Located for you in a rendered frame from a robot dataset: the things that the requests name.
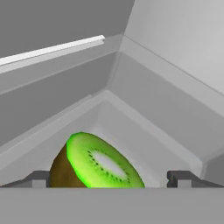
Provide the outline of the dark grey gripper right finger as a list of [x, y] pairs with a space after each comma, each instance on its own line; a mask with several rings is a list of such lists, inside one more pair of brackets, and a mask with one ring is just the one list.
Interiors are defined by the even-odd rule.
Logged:
[[224, 185], [198, 178], [190, 171], [168, 171], [166, 177], [168, 179], [167, 187], [169, 188], [224, 188]]

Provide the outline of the halved green kiwi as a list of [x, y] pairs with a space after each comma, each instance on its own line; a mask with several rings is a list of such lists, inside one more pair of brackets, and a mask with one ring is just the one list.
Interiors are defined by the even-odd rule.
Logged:
[[131, 162], [96, 135], [72, 134], [52, 162], [50, 187], [142, 188]]

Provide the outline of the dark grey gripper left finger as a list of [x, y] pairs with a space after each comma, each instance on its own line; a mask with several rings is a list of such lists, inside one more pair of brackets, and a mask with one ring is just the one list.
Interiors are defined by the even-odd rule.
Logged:
[[10, 182], [3, 185], [6, 187], [17, 187], [17, 188], [47, 188], [49, 186], [49, 171], [33, 171], [27, 177]]

